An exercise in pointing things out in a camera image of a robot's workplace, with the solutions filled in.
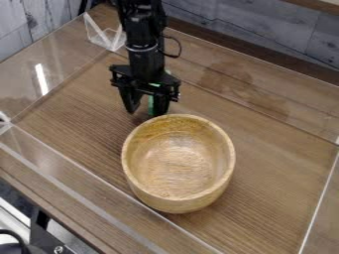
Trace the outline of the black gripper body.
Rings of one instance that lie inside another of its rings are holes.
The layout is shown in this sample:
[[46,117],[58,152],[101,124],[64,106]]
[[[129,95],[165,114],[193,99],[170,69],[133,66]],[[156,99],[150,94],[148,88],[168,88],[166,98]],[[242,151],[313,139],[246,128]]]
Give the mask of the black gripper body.
[[181,80],[164,70],[153,77],[141,78],[132,74],[126,64],[113,64],[108,69],[112,74],[110,83],[117,88],[133,88],[146,95],[160,93],[170,101],[178,101]]

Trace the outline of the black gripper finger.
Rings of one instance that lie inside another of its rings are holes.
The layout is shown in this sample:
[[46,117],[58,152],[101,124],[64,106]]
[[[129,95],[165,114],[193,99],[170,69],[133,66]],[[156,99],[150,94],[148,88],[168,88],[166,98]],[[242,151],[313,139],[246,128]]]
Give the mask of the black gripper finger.
[[169,102],[170,102],[168,96],[164,94],[154,94],[152,98],[153,98],[152,115],[153,116],[164,115],[168,111]]
[[118,94],[124,104],[124,108],[129,114],[132,114],[140,105],[140,98],[142,94],[132,87],[121,87]]

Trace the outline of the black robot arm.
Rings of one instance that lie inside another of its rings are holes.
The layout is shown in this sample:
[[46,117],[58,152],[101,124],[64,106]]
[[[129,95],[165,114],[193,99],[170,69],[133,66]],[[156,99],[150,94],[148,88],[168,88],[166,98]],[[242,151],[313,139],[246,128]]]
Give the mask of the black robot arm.
[[164,34],[166,14],[161,0],[114,0],[128,64],[113,64],[110,85],[118,90],[124,108],[132,114],[144,95],[152,97],[152,115],[164,115],[169,103],[180,96],[181,81],[165,71],[165,58],[177,59],[181,53],[165,53],[164,40],[180,42]]

